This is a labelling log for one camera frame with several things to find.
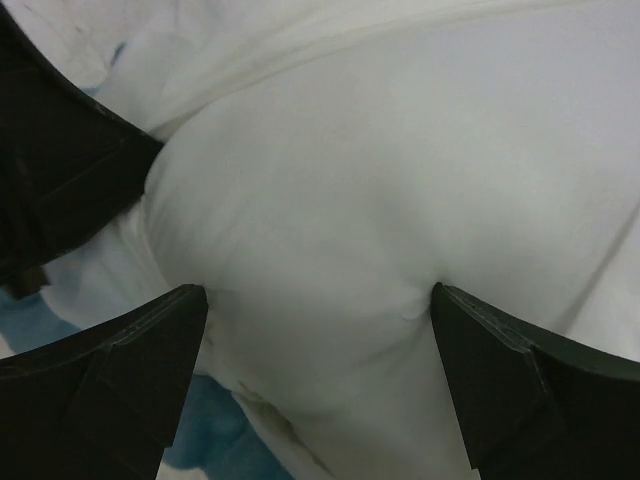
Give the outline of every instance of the blue fabric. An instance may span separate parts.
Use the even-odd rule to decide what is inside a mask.
[[[0,289],[0,334],[22,353],[76,333],[40,295],[14,300]],[[230,392],[210,377],[193,377],[172,448],[164,461],[202,469],[215,480],[292,480],[258,438]]]

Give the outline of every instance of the black plastic part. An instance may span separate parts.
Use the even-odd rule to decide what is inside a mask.
[[[0,284],[135,203],[161,148],[62,76],[0,3]]]
[[[20,299],[38,293],[46,285],[49,281],[44,269],[32,267],[10,277],[4,289],[12,298]]]
[[[452,287],[435,287],[431,318],[469,460],[482,480],[637,476],[640,364]]]
[[[207,300],[183,286],[0,361],[0,478],[153,480],[173,443]]]

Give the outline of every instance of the black plastic piece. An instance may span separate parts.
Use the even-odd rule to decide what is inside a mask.
[[[12,298],[20,299],[38,293],[46,285],[49,280],[44,269],[32,267],[10,277],[4,289]]]
[[[135,203],[161,148],[61,75],[0,3],[0,284]]]
[[[469,460],[482,480],[637,476],[640,364],[452,287],[435,287],[431,318]]]
[[[207,300],[183,286],[0,361],[0,478],[154,480],[173,443]]]

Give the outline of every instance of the white fabric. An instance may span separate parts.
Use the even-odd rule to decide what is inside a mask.
[[[540,3],[219,1],[208,34],[158,16],[101,98],[169,142],[142,202],[49,267],[95,281],[48,302],[87,324],[202,284],[200,367],[296,478],[476,478],[436,281],[640,360],[640,3]]]
[[[114,50],[174,0],[2,0],[36,47],[67,78],[95,87]],[[181,0],[183,4],[192,1]]]

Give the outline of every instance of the crumpled fabric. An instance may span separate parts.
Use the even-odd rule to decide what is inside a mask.
[[[101,90],[167,145],[141,202],[49,266],[91,279],[54,282],[54,311],[203,285],[199,369],[304,480],[477,478],[438,281],[640,360],[640,4],[209,5],[209,29],[156,17]]]

